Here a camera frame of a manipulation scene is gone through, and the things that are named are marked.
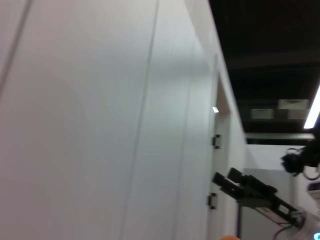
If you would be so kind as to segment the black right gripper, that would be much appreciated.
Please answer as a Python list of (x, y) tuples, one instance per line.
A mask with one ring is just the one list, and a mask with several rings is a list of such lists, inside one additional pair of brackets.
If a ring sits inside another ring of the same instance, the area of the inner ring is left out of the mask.
[(276, 188), (252, 175), (244, 175), (234, 167), (230, 168), (227, 178), (233, 183), (216, 172), (212, 182), (219, 186), (222, 192), (237, 200), (240, 206), (253, 209), (282, 227), (301, 228), (303, 226), (304, 214), (279, 198), (276, 195), (278, 192)]

